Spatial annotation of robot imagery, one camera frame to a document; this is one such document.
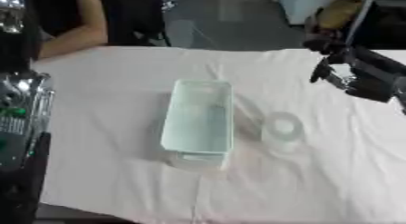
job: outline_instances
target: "white tablecloth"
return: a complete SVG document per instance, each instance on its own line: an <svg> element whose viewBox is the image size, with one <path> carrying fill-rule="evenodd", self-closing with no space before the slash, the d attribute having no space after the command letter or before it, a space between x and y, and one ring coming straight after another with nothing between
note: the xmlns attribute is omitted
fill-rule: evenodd
<svg viewBox="0 0 406 224"><path fill-rule="evenodd" d="M406 63L405 52L384 53ZM38 63L57 90L42 202L143 223L406 221L400 105L310 84L320 58L109 47ZM164 160L160 130L180 78L234 86L236 148L225 171ZM283 153L261 143L270 111L302 120L303 146Z"/></svg>

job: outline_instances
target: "person's arm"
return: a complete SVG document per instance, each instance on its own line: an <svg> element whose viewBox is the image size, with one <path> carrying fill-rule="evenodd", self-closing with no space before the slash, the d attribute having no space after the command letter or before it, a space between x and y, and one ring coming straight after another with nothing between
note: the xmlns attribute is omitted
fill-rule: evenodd
<svg viewBox="0 0 406 224"><path fill-rule="evenodd" d="M83 25L45 42L40 58L68 54L108 42L101 0L77 0Z"/></svg>

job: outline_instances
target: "floor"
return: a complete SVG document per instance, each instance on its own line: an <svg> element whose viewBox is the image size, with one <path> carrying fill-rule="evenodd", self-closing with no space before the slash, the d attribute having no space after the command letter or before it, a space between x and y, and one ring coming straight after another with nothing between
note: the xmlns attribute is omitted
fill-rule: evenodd
<svg viewBox="0 0 406 224"><path fill-rule="evenodd" d="M281 7L271 0L178 0L178 3L166 13L169 37L176 47L269 51L299 48L305 36L303 29L286 24ZM61 212L67 217L73 214L66 209L48 212L52 212L51 217L62 215Z"/></svg>

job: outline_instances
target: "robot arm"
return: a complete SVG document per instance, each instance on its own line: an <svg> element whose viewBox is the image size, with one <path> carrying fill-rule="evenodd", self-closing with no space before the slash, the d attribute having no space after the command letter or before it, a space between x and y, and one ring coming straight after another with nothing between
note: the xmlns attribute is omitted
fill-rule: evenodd
<svg viewBox="0 0 406 224"><path fill-rule="evenodd" d="M34 221L51 139L53 84L31 69L41 39L30 1L0 0L0 223Z"/></svg>
<svg viewBox="0 0 406 224"><path fill-rule="evenodd" d="M311 83L326 80L349 95L377 102L396 97L406 114L406 65L363 47L328 40L306 46L327 55L316 66ZM335 71L335 64L348 64L352 75L341 76Z"/></svg>

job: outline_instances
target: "chair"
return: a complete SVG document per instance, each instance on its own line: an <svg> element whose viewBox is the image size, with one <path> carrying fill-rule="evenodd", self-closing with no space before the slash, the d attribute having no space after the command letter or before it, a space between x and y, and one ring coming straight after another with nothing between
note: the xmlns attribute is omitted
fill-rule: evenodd
<svg viewBox="0 0 406 224"><path fill-rule="evenodd" d="M112 45L152 45L162 38L171 46L162 13L162 0L101 0Z"/></svg>

